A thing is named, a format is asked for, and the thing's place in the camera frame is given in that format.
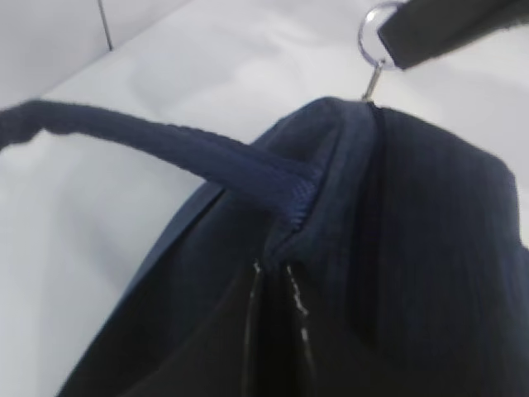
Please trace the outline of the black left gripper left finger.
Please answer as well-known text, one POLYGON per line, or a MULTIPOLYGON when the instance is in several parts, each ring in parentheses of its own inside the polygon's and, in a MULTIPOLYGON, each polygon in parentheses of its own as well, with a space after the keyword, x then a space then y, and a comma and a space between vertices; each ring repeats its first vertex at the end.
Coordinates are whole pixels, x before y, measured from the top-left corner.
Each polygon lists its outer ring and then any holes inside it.
POLYGON ((252 396, 263 272, 243 267, 227 295, 169 365, 166 396, 252 396))

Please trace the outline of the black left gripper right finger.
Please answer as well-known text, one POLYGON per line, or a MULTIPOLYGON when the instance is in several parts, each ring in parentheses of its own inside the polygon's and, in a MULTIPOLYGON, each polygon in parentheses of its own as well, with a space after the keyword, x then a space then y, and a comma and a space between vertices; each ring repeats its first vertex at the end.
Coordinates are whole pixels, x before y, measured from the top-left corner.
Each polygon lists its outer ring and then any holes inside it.
POLYGON ((371 396, 368 351, 329 314, 296 266, 284 271, 293 310, 301 396, 371 396))

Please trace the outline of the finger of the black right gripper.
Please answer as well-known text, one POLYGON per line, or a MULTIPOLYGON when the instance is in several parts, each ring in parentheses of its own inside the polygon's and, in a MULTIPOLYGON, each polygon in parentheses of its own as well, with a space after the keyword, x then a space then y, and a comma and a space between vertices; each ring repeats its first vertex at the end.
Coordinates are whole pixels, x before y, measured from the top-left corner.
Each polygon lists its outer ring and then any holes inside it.
POLYGON ((405 70, 527 23, 528 0, 412 0, 398 7, 378 36, 405 70))

